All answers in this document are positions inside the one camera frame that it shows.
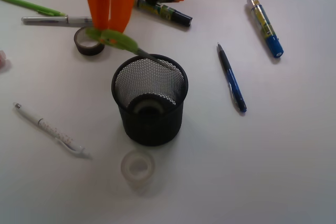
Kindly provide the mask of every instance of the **pink object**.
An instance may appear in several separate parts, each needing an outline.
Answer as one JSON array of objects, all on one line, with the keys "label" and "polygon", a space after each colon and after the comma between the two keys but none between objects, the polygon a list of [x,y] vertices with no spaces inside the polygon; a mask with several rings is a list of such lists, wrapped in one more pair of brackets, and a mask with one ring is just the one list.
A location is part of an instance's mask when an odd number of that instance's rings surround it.
[{"label": "pink object", "polygon": [[2,67],[6,62],[6,55],[5,52],[0,50],[0,67]]}]

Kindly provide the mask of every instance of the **green scissors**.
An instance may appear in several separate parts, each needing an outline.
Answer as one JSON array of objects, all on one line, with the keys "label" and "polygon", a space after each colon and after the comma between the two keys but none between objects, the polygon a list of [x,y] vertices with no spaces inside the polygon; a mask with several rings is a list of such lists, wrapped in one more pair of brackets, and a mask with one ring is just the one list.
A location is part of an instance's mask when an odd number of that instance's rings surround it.
[{"label": "green scissors", "polygon": [[151,56],[149,53],[139,48],[137,42],[135,42],[132,38],[126,36],[123,33],[120,33],[114,30],[109,30],[109,29],[100,31],[96,28],[89,27],[86,29],[86,34],[91,39],[94,39],[102,44],[105,44],[111,47],[116,47],[122,50],[127,50],[143,58],[150,59],[170,70],[174,70],[174,68],[172,68],[171,66],[156,59],[154,56]]}]

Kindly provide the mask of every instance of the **green pen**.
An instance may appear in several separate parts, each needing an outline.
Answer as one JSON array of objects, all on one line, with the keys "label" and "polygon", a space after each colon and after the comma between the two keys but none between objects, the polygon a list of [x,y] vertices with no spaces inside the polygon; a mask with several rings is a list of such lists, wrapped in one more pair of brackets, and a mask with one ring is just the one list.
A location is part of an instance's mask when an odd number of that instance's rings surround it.
[{"label": "green pen", "polygon": [[23,1],[23,0],[3,0],[3,1],[9,2],[9,3],[14,4],[14,5],[18,5],[18,6],[22,6],[22,7],[26,7],[26,8],[35,10],[38,13],[46,15],[46,16],[66,16],[65,13],[61,13],[57,10],[49,9],[49,8],[46,8],[46,7],[43,7],[43,6],[40,6],[40,5],[35,5],[35,4],[29,3],[29,2],[26,2],[26,1]]}]

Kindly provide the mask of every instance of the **mesh cup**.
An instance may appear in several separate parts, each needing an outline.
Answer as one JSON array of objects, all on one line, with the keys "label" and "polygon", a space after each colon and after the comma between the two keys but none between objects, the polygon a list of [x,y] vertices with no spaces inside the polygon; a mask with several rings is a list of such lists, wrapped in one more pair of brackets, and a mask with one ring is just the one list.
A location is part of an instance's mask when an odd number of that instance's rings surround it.
[{"label": "mesh cup", "polygon": [[112,95],[127,135],[146,146],[165,144],[177,135],[188,92],[183,68],[168,57],[152,56],[175,71],[136,56],[124,62],[112,80]]}]

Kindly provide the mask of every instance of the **tape roll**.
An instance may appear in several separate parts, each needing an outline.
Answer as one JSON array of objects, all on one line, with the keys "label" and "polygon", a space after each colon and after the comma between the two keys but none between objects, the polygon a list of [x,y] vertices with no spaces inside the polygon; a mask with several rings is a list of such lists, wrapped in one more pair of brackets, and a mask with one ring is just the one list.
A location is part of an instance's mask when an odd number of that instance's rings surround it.
[{"label": "tape roll", "polygon": [[80,28],[73,37],[78,51],[82,55],[92,56],[97,55],[103,51],[105,45],[93,40],[85,33],[86,27]]},{"label": "tape roll", "polygon": [[121,161],[121,173],[133,187],[144,186],[154,170],[154,159],[145,152],[131,151]]}]

